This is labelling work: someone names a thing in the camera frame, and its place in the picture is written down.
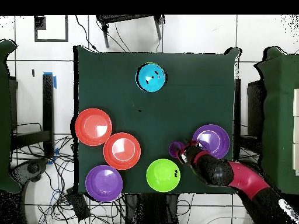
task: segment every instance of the green plate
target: green plate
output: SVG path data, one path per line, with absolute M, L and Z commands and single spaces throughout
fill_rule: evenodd
M 155 160 L 147 169 L 147 183 L 155 191 L 167 193 L 180 182 L 178 166 L 168 159 Z

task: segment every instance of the white tile floor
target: white tile floor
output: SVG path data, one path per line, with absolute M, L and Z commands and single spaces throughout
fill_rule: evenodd
M 47 29 L 39 30 L 38 37 L 64 39 L 64 17 L 46 16 L 46 18 Z M 110 48 L 105 47 L 103 33 L 95 22 L 95 16 L 78 16 L 78 20 L 86 28 L 89 41 L 98 51 L 121 51 L 111 38 L 109 38 Z M 219 54 L 230 47 L 237 46 L 242 49 L 239 77 L 242 80 L 241 122 L 243 125 L 248 123 L 247 84 L 260 78 L 253 65 L 262 59 L 263 50 L 268 46 L 280 46 L 288 53 L 299 50 L 298 15 L 297 17 L 296 15 L 166 15 L 165 20 L 163 33 L 165 53 Z M 156 51 L 158 36 L 152 17 L 119 22 L 117 29 L 130 51 Z M 115 24 L 110 25 L 109 34 L 124 47 L 116 33 Z M 68 16 L 68 42 L 34 42 L 33 16 L 0 16 L 0 39 L 11 39 L 18 45 L 7 61 L 9 73 L 16 76 L 19 82 L 18 123 L 42 122 L 41 75 L 43 72 L 52 72 L 57 77 L 57 88 L 54 89 L 55 139 L 69 135 L 69 124 L 74 110 L 72 46 L 82 45 L 91 48 L 75 16 Z M 28 132 L 37 131 L 38 128 L 38 126 L 25 126 L 18 130 Z M 242 128 L 242 133 L 246 134 L 246 127 Z M 63 153 L 72 154 L 70 144 L 63 148 Z M 21 153 L 18 153 L 18 158 L 25 159 Z M 73 164 L 67 164 L 69 171 L 63 174 L 67 188 L 74 182 L 73 168 Z M 46 172 L 51 178 L 52 186 L 58 188 L 57 172 L 53 165 L 47 165 Z M 49 182 L 47 175 L 43 174 L 40 181 L 30 183 L 28 186 L 25 203 L 29 224 L 37 224 L 42 215 L 37 205 L 41 205 L 44 211 L 48 208 L 53 192 Z M 192 196 L 193 194 L 182 194 L 179 199 L 191 203 Z M 110 205 L 97 206 L 98 203 L 89 199 L 87 202 L 95 215 L 106 215 L 107 212 L 107 215 L 111 216 L 117 212 L 115 206 L 112 208 Z M 252 223 L 237 195 L 195 195 L 192 205 L 194 206 L 191 207 L 191 211 L 179 216 L 180 224 Z M 188 209 L 185 201 L 179 202 L 178 214 Z M 72 216 L 74 213 L 68 211 L 68 214 Z M 120 223 L 120 218 L 115 218 L 114 221 Z M 93 216 L 86 222 L 105 224 Z M 78 224 L 78 220 L 71 220 L 69 224 Z

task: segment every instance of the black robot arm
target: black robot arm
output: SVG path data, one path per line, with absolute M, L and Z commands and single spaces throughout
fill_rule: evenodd
M 238 162 L 217 159 L 192 144 L 180 150 L 178 158 L 207 185 L 239 189 L 244 207 L 256 224 L 299 224 L 298 213 L 255 171 Z

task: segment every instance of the small purple object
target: small purple object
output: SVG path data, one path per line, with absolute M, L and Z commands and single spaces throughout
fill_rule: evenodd
M 113 167 L 100 165 L 94 167 L 87 175 L 85 187 L 88 194 L 97 201 L 115 200 L 123 189 L 123 180 Z
M 200 127 L 194 133 L 192 140 L 200 142 L 211 155 L 219 159 L 223 158 L 230 149 L 230 138 L 227 132 L 214 124 Z
M 184 148 L 184 144 L 182 144 L 181 142 L 178 142 L 178 141 L 174 141 L 170 144 L 169 146 L 169 154 L 173 157 L 173 158 L 177 158 L 176 157 L 176 150 L 177 149 L 182 149 Z

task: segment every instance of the dark green tabletop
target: dark green tabletop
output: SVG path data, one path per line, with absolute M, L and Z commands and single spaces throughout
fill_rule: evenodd
M 160 158 L 179 166 L 180 183 L 172 193 L 234 192 L 231 188 L 204 185 L 187 165 L 170 156 L 168 148 L 172 141 L 191 139 L 205 124 L 222 126 L 232 140 L 234 62 L 238 48 L 225 54 L 153 54 L 95 53 L 78 46 L 77 52 L 79 112 L 102 109 L 112 120 L 112 134 L 127 132 L 141 145 L 138 163 L 120 171 L 123 193 L 153 193 L 145 174 L 147 167 Z M 157 63 L 168 74 L 167 84 L 155 93 L 143 92 L 135 82 L 135 73 L 145 62 Z M 232 143 L 226 159 L 231 159 L 231 149 Z M 79 143 L 78 159 L 79 192 L 85 193 L 88 172 L 106 164 L 103 145 Z
M 265 50 L 260 69 L 267 96 L 264 102 L 261 165 L 275 185 L 288 194 L 299 194 L 299 176 L 293 169 L 293 101 L 299 88 L 299 55 L 281 48 Z
M 16 49 L 16 44 L 10 40 L 0 40 L 0 190 L 9 193 L 18 193 L 20 185 L 9 175 L 11 166 L 11 102 L 9 95 L 9 70 L 6 64 L 7 57 Z

